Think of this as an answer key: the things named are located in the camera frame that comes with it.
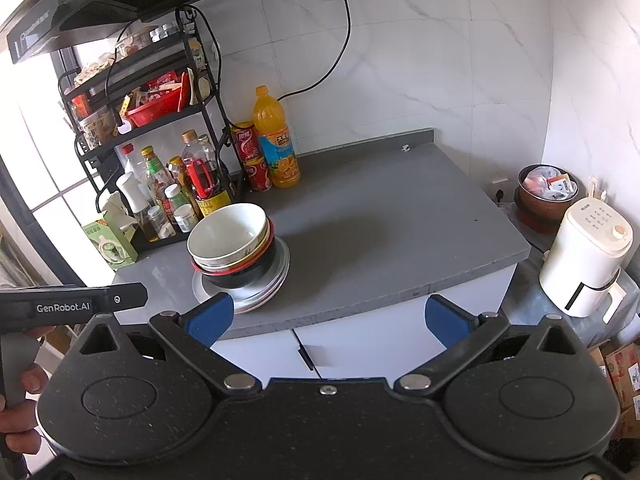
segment finger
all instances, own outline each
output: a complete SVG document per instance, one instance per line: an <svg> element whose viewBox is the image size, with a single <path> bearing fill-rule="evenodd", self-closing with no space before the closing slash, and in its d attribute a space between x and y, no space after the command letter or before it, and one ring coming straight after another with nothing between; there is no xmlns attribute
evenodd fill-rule
<svg viewBox="0 0 640 480"><path fill-rule="evenodd" d="M33 399L27 399L15 408L0 412L0 433L21 433L36 425L36 401Z"/></svg>
<svg viewBox="0 0 640 480"><path fill-rule="evenodd" d="M49 376L40 365L34 363L20 376L20 380L30 394L39 394L49 381Z"/></svg>
<svg viewBox="0 0 640 480"><path fill-rule="evenodd" d="M42 438L36 430L12 433L6 436L7 447L16 453L35 455L40 450Z"/></svg>
<svg viewBox="0 0 640 480"><path fill-rule="evenodd" d="M25 334L33 337L34 339L40 339L45 334L51 332L54 328L54 326L39 326L36 328L32 328L31 330L27 330Z"/></svg>

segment gray tablecloth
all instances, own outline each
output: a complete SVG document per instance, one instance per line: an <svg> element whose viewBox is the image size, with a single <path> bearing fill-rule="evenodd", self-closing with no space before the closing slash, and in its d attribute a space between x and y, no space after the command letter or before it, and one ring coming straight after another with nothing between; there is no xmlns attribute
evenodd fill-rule
<svg viewBox="0 0 640 480"><path fill-rule="evenodd" d="M620 273L618 283L626 291L626 296L608 324L602 321L602 317L610 305L609 296L604 298L596 312L589 317L571 317L562 313L549 300L538 281L543 252L551 248L555 235L541 235L521 224L513 203L500 205L500 208L532 245L528 259L517 265L500 306L500 310L511 324L534 325L538 324L545 314L561 314L574 328L581 341L587 346L593 346L611 339L631 323L640 306L640 290L625 271Z"/></svg>

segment cabinet door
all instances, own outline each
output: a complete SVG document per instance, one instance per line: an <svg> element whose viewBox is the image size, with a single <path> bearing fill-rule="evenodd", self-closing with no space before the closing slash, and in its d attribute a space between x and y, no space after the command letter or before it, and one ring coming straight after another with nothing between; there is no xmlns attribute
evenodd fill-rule
<svg viewBox="0 0 640 480"><path fill-rule="evenodd" d="M272 377L317 379L298 353L300 345L289 330L216 341L211 347L223 358L262 381Z"/></svg>
<svg viewBox="0 0 640 480"><path fill-rule="evenodd" d="M439 292L472 314L496 312L515 266ZM323 379L398 377L444 346L427 329L427 296L295 329Z"/></svg>

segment plate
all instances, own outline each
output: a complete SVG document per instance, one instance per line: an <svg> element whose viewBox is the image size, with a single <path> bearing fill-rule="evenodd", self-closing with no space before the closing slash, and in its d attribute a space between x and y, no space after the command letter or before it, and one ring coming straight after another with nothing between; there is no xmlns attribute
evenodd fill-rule
<svg viewBox="0 0 640 480"><path fill-rule="evenodd" d="M276 257L273 265L260 280L241 288L224 289L204 280L200 272L195 272L191 282L193 294L200 303L207 301L219 292L226 292L234 300L234 312L242 314L263 306L269 301L284 283L289 272L289 248L278 237L276 240Z"/></svg>

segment stacked cans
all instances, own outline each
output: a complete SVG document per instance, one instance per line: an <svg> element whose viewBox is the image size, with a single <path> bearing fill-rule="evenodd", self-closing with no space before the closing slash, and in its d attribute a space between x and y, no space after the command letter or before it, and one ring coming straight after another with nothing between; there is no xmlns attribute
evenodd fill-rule
<svg viewBox="0 0 640 480"><path fill-rule="evenodd" d="M258 134L253 123L239 123L238 128L231 129L231 137L238 150L238 156L249 177L252 189L267 191L271 189L271 179L267 161L260 151Z"/></svg>

